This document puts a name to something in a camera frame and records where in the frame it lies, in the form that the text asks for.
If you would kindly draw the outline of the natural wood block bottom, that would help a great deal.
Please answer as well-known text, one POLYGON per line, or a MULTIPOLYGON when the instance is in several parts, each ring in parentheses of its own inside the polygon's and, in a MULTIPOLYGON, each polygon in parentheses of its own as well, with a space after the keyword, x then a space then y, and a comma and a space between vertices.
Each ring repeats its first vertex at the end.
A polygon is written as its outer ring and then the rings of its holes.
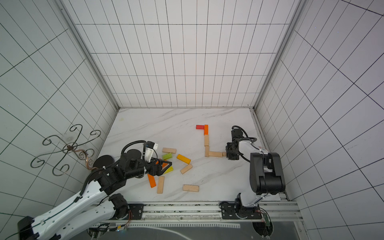
POLYGON ((196 185, 183 185, 183 191, 185 192, 195 192, 198 193, 200 190, 199 186, 196 185))

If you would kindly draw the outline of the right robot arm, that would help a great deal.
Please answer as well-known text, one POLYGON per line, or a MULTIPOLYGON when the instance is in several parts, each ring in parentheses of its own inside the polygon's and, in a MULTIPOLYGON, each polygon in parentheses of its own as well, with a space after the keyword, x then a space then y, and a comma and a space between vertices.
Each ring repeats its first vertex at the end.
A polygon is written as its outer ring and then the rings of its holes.
POLYGON ((233 202, 222 202, 223 219, 245 220, 261 219, 262 200, 277 196, 286 189, 280 155, 270 153, 262 147, 256 147, 252 141, 233 140, 227 143, 226 155, 229 160, 246 160, 250 164, 250 188, 239 193, 233 202))

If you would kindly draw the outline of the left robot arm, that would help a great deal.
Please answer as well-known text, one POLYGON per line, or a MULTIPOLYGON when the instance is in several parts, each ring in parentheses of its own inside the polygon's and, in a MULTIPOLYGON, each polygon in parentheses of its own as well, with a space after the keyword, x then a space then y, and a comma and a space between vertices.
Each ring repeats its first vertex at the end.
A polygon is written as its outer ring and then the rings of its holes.
POLYGON ((99 222, 130 218, 131 208, 117 191, 128 179, 162 176, 171 166, 170 161, 153 157, 147 161, 145 153, 136 149, 122 153, 115 163, 92 172, 68 200, 38 217, 20 220, 17 236, 20 240, 64 240, 99 222))

